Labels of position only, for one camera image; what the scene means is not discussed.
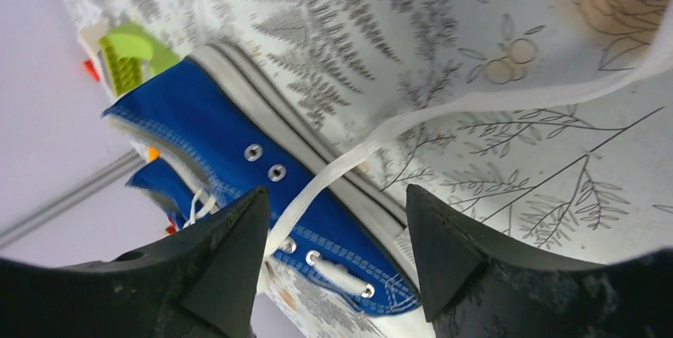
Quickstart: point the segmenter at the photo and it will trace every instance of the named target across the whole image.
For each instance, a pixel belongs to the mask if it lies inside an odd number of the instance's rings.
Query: berry drawing
[[[525,78],[528,75],[528,68],[525,65],[533,62],[539,52],[537,44],[530,39],[530,36],[539,33],[545,27],[545,25],[533,27],[519,37],[514,37],[514,20],[510,14],[503,14],[500,22],[502,42],[498,43],[502,54],[498,58],[488,59],[481,52],[471,48],[458,48],[460,55],[485,62],[471,69],[466,77],[467,84],[474,82],[479,76],[495,85],[516,82]]]

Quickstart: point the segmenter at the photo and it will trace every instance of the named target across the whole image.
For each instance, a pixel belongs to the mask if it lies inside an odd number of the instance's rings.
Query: white wall
[[[129,150],[100,121],[108,105],[60,0],[0,0],[0,230]],[[165,216],[117,181],[0,255],[43,266],[113,259],[164,236]],[[260,338],[299,337],[266,297]]]

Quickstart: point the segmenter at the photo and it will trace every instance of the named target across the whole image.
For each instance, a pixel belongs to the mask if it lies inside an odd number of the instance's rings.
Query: metal rod
[[[134,171],[144,164],[145,161],[135,150],[127,152],[101,170],[78,182],[59,197],[52,199],[50,202],[32,211],[28,216],[3,229],[0,232],[0,249],[7,248],[23,236],[90,198],[123,175],[127,175],[130,171]]]

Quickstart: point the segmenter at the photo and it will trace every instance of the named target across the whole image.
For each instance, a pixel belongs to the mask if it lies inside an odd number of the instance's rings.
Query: orange plastic piece
[[[91,59],[84,62],[84,69],[87,70],[87,73],[93,80],[97,82],[101,81],[101,76],[96,72],[96,67],[94,67],[94,62]]]
[[[174,225],[169,225],[168,227],[166,227],[166,234],[172,235],[176,232],[178,232],[178,230],[175,229]]]
[[[149,147],[148,148],[148,158],[149,162],[152,162],[153,160],[159,158],[161,155],[161,151],[157,148]]]
[[[168,218],[168,221],[171,222],[171,225],[165,228],[166,234],[171,235],[172,233],[178,232],[178,229],[175,227],[175,223],[173,223],[171,218]]]

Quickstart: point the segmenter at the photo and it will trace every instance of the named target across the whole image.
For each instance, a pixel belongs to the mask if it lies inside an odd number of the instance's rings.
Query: white rubber sole
[[[224,43],[206,44],[194,50],[189,58],[198,63],[264,133],[314,174],[326,166],[327,159],[336,158],[241,50]],[[404,209],[354,173],[338,179],[329,189],[418,288],[418,275],[410,250],[400,247],[400,240],[405,238]]]

